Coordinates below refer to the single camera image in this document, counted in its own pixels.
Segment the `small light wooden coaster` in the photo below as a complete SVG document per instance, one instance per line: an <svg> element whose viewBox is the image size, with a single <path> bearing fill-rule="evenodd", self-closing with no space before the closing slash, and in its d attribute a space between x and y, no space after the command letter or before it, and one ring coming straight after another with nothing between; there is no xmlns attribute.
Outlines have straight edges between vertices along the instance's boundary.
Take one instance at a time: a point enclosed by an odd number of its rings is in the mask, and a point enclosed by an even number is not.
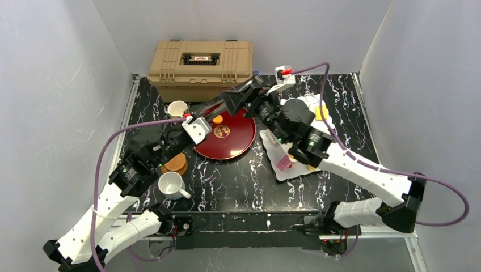
<svg viewBox="0 0 481 272"><path fill-rule="evenodd" d="M164 166L169 171L181 170L187 162L187 159L183 153L177 154L174 158L168 161Z"/></svg>

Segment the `black tongs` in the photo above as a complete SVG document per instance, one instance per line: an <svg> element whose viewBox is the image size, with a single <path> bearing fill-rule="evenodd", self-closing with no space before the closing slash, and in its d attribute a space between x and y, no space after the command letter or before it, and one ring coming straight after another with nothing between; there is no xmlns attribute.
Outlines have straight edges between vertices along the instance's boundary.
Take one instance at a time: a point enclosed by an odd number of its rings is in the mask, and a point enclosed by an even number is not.
<svg viewBox="0 0 481 272"><path fill-rule="evenodd" d="M231 89L221 91L215 98L201 104L191 105L186 113L193 113L195 116L206 116L208 109L224 104L231 115L237 114L242 107L252 103L260 90L264 87L265 81L258 75L252 76L247 81L234 86Z"/></svg>

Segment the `orange round cookie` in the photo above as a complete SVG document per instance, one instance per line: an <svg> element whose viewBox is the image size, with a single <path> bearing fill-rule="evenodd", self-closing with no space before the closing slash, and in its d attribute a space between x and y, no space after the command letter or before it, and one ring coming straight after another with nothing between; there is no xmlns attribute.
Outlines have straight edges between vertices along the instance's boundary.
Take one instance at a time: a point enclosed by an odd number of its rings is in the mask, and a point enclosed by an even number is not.
<svg viewBox="0 0 481 272"><path fill-rule="evenodd" d="M213 120L212 122L214 124L221 124L223 122L223 117L221 115L217 115Z"/></svg>

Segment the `pale yellow mug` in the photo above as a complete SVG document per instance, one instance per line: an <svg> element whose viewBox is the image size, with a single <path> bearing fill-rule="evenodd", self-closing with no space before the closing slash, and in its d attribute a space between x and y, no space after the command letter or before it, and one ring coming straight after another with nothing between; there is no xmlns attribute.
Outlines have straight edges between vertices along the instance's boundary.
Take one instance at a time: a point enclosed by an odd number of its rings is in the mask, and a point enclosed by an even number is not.
<svg viewBox="0 0 481 272"><path fill-rule="evenodd" d="M181 100L173 101L167 107L167 113L171 118L182 118L187 110L187 103Z"/></svg>

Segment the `white mug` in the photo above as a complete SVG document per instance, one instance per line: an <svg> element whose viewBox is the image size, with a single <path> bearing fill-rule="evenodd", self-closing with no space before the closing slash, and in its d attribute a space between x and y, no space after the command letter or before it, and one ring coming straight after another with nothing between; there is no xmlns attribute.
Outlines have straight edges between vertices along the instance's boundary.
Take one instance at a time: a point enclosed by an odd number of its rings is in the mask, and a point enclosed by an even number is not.
<svg viewBox="0 0 481 272"><path fill-rule="evenodd" d="M177 172L166 172L158 179L158 188L161 193L170 200L181 198L190 199L191 194L186 191L183 178Z"/></svg>

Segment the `orange square cake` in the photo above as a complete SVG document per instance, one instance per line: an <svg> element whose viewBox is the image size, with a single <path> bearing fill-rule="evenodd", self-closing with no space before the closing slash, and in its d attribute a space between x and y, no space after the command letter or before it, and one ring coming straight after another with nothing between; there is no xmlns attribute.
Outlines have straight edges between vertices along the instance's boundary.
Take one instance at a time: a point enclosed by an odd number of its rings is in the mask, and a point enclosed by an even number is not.
<svg viewBox="0 0 481 272"><path fill-rule="evenodd" d="M325 121L329 117L328 109L325 105L323 106L316 106L315 107L315 120L316 121Z"/></svg>

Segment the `pink rectangular cake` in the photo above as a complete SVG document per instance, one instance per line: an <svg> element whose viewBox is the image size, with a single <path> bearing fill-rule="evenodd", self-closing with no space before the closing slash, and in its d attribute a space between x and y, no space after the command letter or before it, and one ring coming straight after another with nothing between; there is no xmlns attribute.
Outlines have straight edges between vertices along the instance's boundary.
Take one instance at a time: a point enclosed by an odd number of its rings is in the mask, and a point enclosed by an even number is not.
<svg viewBox="0 0 481 272"><path fill-rule="evenodd" d="M292 161L289 155L283 156L276 165L277 169L284 171L287 168L292 167Z"/></svg>

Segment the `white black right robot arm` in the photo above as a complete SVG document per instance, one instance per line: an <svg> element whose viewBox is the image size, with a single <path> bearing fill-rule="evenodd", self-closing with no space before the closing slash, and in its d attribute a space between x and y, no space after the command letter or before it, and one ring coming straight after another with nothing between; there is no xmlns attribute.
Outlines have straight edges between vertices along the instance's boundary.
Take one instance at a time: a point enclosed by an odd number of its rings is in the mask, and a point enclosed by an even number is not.
<svg viewBox="0 0 481 272"><path fill-rule="evenodd" d="M246 116L257 117L265 125L260 136L276 178L284 181L325 171L374 194L363 201L333 202L324 215L307 223L306 230L380 224L398 232L413 232L425 177L392 173L349 151L335 139L319 95L279 99L278 90L280 86L267 89L247 84L220 94L230 114L245 109Z"/></svg>

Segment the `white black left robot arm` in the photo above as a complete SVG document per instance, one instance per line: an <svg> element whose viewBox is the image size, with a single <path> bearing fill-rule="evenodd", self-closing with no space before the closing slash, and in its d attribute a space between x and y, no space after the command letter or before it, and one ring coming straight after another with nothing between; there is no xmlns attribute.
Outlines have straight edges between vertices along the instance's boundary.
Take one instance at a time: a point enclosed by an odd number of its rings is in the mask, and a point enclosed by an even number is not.
<svg viewBox="0 0 481 272"><path fill-rule="evenodd" d="M115 255L144 237L174 228L174 215L163 204L146 208L123 226L111 230L120 215L160 178L159 168L189 147L205 139L199 126L176 125L173 132L149 143L141 152L127 153L111 173L101 193L79 222L63 237L48 240L46 255L59 264L59 271L104 271Z"/></svg>

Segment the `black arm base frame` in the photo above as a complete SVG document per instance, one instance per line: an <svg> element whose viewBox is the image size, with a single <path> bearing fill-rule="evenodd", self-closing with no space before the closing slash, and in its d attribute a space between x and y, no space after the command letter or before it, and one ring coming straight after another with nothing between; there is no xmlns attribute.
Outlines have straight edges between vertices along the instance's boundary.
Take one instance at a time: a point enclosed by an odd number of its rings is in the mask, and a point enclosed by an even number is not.
<svg viewBox="0 0 481 272"><path fill-rule="evenodd" d="M323 222L319 212L174 212L148 237L170 241L175 249L301 248L350 252L360 226L343 229Z"/></svg>

